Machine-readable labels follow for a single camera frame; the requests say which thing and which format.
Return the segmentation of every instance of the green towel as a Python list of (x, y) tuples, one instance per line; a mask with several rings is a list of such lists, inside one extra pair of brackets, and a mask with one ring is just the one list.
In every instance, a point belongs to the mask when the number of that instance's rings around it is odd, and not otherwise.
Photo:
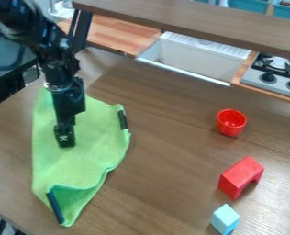
[(70, 227), (107, 173), (124, 158), (130, 133), (122, 105), (110, 106), (88, 96), (86, 112), (76, 116), (75, 147), (58, 147), (55, 123), (51, 94), (43, 88), (33, 113), (32, 190), (64, 227)]

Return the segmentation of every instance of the red cup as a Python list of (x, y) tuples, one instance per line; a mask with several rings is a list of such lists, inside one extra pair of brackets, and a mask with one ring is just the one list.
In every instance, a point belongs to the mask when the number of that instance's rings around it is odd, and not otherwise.
[(217, 113), (217, 128), (225, 136), (240, 135), (246, 123), (245, 115), (237, 110), (223, 109)]

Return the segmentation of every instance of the red block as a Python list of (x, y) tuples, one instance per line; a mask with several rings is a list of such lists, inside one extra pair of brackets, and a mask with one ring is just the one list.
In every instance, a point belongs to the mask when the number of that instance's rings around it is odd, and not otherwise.
[(245, 157), (221, 174), (218, 188), (231, 199), (237, 199), (250, 182), (260, 181), (263, 170), (252, 157)]

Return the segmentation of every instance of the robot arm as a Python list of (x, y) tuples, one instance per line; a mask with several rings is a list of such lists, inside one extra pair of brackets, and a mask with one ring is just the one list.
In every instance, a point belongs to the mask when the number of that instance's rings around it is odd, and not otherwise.
[(44, 85), (52, 94), (56, 140), (62, 148), (74, 146), (75, 115), (85, 111), (85, 102), (83, 82), (74, 76), (80, 66), (70, 41), (32, 0), (0, 0), (0, 31), (37, 55), (45, 73)]

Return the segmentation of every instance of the stove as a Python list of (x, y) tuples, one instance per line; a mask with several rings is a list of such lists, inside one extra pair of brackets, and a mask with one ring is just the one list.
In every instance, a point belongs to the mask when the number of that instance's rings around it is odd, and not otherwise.
[(282, 57), (259, 53), (240, 82), (290, 96), (290, 61)]

